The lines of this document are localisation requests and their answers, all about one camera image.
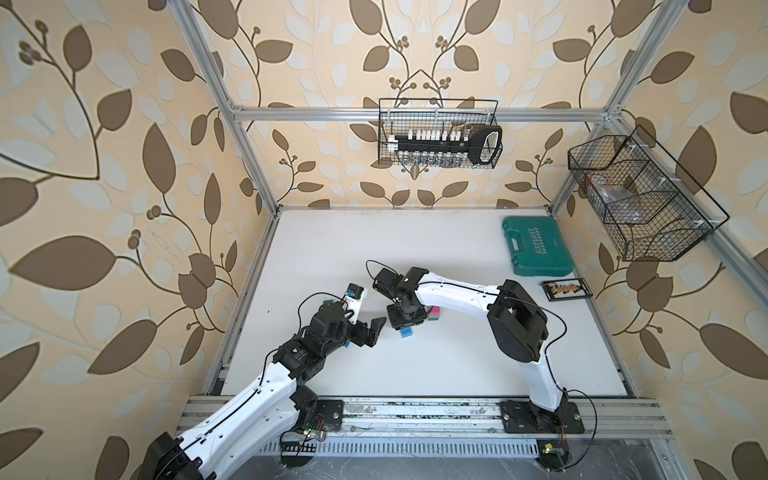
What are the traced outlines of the small lego bricks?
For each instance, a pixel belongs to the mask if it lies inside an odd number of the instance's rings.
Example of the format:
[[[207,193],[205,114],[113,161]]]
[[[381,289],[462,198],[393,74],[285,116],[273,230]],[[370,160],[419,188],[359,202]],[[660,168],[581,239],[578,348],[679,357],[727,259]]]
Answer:
[[[441,310],[439,307],[432,306],[427,311],[427,321],[437,321],[440,318]]]

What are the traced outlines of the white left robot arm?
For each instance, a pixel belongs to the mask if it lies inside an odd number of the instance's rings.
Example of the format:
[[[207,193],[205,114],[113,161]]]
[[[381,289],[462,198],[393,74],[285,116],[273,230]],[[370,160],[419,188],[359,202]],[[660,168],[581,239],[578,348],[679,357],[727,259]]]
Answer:
[[[373,347],[387,322],[357,319],[362,302],[321,305],[309,324],[267,355],[262,374],[194,427],[159,435],[147,448],[138,479],[227,479],[275,437],[316,417],[317,395],[306,383],[336,350]]]

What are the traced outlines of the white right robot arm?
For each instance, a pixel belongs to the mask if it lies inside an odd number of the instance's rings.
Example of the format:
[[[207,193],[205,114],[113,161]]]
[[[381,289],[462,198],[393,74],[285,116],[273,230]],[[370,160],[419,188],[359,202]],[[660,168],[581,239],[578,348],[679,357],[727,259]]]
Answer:
[[[518,282],[474,285],[419,267],[404,274],[383,268],[373,277],[373,288],[390,301],[387,315],[396,330],[420,325],[444,309],[487,320],[500,351],[521,364],[532,410],[563,411],[567,392],[554,379],[545,353],[548,316]]]

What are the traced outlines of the green plastic tool case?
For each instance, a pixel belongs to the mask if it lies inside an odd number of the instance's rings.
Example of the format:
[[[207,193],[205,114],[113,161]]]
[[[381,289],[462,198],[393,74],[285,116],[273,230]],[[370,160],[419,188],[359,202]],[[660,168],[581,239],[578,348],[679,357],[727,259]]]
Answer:
[[[516,275],[560,278],[572,273],[574,262],[553,218],[508,216],[502,230]]]

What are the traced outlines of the black battery charging board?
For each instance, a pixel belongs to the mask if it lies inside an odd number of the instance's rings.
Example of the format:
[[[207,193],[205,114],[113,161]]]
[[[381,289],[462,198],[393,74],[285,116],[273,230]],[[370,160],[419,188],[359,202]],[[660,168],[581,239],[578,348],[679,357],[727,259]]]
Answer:
[[[541,287],[550,302],[587,299],[593,296],[582,278],[549,280],[542,282]]]

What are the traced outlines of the black socket tool set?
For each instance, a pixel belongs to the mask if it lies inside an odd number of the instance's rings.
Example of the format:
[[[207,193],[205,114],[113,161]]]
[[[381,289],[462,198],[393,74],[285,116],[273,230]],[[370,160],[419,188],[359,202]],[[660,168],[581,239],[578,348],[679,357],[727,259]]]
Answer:
[[[383,153],[404,166],[494,168],[503,152],[498,125],[464,124],[385,137]]]

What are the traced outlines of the plastic bag in basket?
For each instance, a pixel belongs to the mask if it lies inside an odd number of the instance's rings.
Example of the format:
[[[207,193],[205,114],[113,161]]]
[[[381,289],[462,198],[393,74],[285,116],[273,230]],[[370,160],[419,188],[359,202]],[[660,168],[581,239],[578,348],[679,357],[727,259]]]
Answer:
[[[592,174],[586,181],[587,199],[598,218],[607,224],[643,224],[647,221],[639,195],[611,184],[602,175]]]

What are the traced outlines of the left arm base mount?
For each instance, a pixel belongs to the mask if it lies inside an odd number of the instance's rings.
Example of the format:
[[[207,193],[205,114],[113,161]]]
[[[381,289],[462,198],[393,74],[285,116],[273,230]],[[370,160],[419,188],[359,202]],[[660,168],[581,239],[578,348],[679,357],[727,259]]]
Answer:
[[[344,401],[338,399],[314,399],[296,405],[298,419],[292,430],[319,429],[339,432],[344,420]]]

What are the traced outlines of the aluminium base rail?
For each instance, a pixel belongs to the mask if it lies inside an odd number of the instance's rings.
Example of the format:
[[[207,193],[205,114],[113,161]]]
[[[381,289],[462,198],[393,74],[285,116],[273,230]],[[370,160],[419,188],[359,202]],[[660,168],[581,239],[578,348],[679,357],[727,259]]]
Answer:
[[[599,440],[670,440],[658,403],[646,399],[575,397],[563,427],[536,432],[512,398],[323,397],[309,434],[274,433],[258,451],[285,460],[314,457],[578,458]]]

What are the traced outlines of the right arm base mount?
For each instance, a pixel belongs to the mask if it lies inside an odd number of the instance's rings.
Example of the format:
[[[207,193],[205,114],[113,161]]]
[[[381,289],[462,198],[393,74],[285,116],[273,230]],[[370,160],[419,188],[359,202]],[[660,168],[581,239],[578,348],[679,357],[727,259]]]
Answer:
[[[531,401],[499,403],[503,429],[508,434],[583,434],[586,429],[577,405],[564,397],[554,412]]]

